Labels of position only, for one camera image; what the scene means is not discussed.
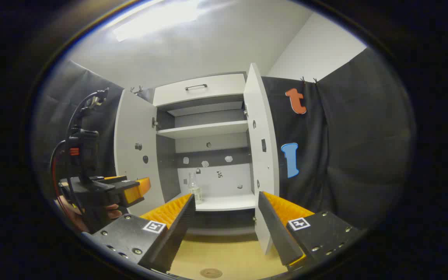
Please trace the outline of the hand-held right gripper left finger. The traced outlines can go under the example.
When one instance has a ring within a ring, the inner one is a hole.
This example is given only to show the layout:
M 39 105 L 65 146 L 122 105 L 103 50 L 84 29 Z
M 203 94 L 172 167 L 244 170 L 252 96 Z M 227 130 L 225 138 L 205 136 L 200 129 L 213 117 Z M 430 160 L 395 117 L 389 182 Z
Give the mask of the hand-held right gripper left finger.
M 195 211 L 194 195 L 187 194 L 142 217 L 122 215 L 93 234 L 83 232 L 82 239 L 122 265 L 166 273 Z

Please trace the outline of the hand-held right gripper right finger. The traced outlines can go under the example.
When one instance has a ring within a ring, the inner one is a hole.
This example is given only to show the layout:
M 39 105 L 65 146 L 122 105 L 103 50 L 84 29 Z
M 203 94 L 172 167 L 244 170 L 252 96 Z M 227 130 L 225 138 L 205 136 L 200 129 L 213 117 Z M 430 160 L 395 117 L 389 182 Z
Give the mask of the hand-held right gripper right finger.
M 330 211 L 313 213 L 261 191 L 258 207 L 288 271 L 311 270 L 334 259 L 365 233 Z

